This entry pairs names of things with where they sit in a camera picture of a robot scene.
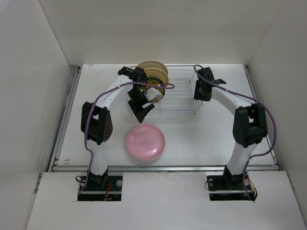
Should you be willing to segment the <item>pink plate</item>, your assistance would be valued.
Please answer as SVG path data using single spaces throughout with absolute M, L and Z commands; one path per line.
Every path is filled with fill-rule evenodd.
M 138 146 L 157 146 L 165 145 L 165 137 L 162 131 L 150 124 L 140 124 L 134 127 L 127 135 L 126 146 L 132 156 L 132 152 Z

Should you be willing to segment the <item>yellow plate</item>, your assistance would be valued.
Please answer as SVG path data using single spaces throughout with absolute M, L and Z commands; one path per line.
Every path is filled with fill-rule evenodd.
M 138 146 L 132 152 L 132 156 L 140 161 L 155 161 L 160 158 L 165 151 L 165 145 L 157 146 Z

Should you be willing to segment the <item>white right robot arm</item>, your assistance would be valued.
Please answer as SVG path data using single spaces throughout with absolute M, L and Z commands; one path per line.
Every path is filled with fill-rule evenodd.
M 268 133 L 265 108 L 260 103 L 249 102 L 249 96 L 222 87 L 226 82 L 216 80 L 210 67 L 195 65 L 194 70 L 198 76 L 194 99 L 204 102 L 214 99 L 234 116 L 232 134 L 235 146 L 224 168 L 222 187 L 224 190 L 243 190 L 246 163 Z

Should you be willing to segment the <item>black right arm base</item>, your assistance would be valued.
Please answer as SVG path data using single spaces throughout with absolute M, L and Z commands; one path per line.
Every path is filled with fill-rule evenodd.
M 211 172 L 205 185 L 211 201 L 255 201 L 258 191 L 246 173 L 232 176 L 225 172 Z

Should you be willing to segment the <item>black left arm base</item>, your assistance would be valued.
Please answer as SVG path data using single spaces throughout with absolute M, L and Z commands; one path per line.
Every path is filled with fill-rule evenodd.
M 79 183 L 78 201 L 121 201 L 123 174 L 112 174 L 106 171 L 102 176 L 92 173 L 76 176 Z

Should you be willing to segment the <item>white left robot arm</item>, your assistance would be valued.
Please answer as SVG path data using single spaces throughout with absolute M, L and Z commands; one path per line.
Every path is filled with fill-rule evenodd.
M 145 70 L 139 67 L 123 67 L 105 92 L 98 95 L 94 102 L 85 102 L 82 106 L 81 131 L 84 133 L 85 149 L 91 154 L 86 182 L 96 190 L 102 190 L 107 186 L 108 166 L 100 153 L 89 149 L 87 141 L 91 140 L 97 145 L 108 141 L 113 132 L 111 112 L 126 96 L 130 97 L 128 104 L 132 112 L 139 123 L 142 123 L 154 108 L 149 102 L 150 99 L 141 91 L 141 87 L 147 85 Z

